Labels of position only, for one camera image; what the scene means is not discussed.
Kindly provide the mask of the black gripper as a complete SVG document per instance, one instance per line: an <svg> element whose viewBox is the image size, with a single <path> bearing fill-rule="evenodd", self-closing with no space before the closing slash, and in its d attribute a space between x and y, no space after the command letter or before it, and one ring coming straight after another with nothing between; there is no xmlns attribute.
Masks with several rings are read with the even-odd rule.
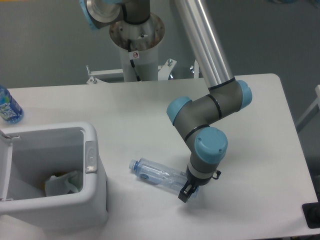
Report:
<svg viewBox="0 0 320 240"><path fill-rule="evenodd" d="M204 186L212 179L212 176L208 178L198 178L190 172L187 172L186 176L187 182L178 194L178 198L184 203L187 203L190 198L195 198L197 196L199 190L198 186Z"/></svg>

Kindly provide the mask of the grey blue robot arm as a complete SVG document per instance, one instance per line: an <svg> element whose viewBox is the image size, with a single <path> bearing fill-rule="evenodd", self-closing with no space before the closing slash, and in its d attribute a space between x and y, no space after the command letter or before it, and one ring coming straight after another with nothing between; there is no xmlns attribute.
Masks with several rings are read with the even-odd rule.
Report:
<svg viewBox="0 0 320 240"><path fill-rule="evenodd" d="M165 27L151 12L148 0L82 0L79 4L90 28L109 27L120 52L125 82L159 80L158 46ZM233 76L206 2L176 0L174 4L209 91L197 100L179 97L166 110L191 152L187 181L178 195L186 202L199 186L219 177L217 167L226 154L228 140L212 124L248 106L252 91Z"/></svg>

